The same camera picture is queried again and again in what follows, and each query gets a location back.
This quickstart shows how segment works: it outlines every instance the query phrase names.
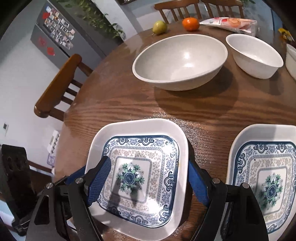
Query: square plate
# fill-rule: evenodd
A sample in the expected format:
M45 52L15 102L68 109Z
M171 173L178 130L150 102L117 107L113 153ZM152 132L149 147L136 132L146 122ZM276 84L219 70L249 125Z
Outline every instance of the square plate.
M282 235L296 211L295 133L295 126L251 125L239 133L229 154L226 183L251 186L270 241Z
M175 198L177 143L164 135L119 136L105 144L103 155L110 157L112 167L99 205L145 227L166 224Z
M93 139L86 172L103 153L112 167L98 202L89 208L92 216L139 240L171 235L181 221L187 184L188 142L182 129L160 118L112 123Z

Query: wooden dining table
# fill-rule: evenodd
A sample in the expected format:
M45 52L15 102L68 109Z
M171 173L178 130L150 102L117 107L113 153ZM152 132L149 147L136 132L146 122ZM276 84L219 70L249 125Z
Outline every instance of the wooden dining table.
M133 61L142 50L161 39L189 33L214 37L227 47L227 60L211 81L189 91L166 91L133 75ZM270 79L253 78L236 65L225 41L229 34L208 26L187 32L176 22L168 25L165 34L152 36L149 29L117 47L88 77L65 113L55 178L84 166L96 133L114 122L165 118L177 123L194 148L197 164L223 182L231 144L242 129L255 123L296 125L296 83L286 67ZM285 60L285 43L276 33L264 35L262 29L258 36ZM182 221L166 240L190 240L206 211L187 186ZM103 224L98 228L105 241L135 240Z

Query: green pear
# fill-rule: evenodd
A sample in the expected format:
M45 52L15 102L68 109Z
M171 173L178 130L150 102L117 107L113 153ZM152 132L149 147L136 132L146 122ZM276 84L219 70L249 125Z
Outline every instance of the green pear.
M152 31L156 35L159 35L159 34L165 33L167 31L167 29L168 29L168 26L166 25L165 22L157 21L157 22L154 23Z

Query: refrigerator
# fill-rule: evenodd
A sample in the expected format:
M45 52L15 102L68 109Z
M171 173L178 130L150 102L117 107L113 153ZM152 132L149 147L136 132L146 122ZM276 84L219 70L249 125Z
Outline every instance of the refrigerator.
M31 41L59 69L71 55L77 53L82 57L82 62L93 70L123 42L120 38L105 38L54 0L45 2ZM77 68L74 79L84 83L86 78Z

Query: red paper cutting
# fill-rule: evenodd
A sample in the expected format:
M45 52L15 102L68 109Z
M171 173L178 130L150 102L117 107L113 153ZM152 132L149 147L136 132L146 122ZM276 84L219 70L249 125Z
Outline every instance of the red paper cutting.
M47 47L47 53L48 53L48 55L54 56L54 48L53 47Z
M49 16L50 16L50 13L48 13L48 12L44 12L43 15L42 15L42 18L43 18L43 19L46 19L46 18L48 18Z
M38 38L38 43L39 43L39 45L41 47L45 47L46 46L46 41L41 36Z

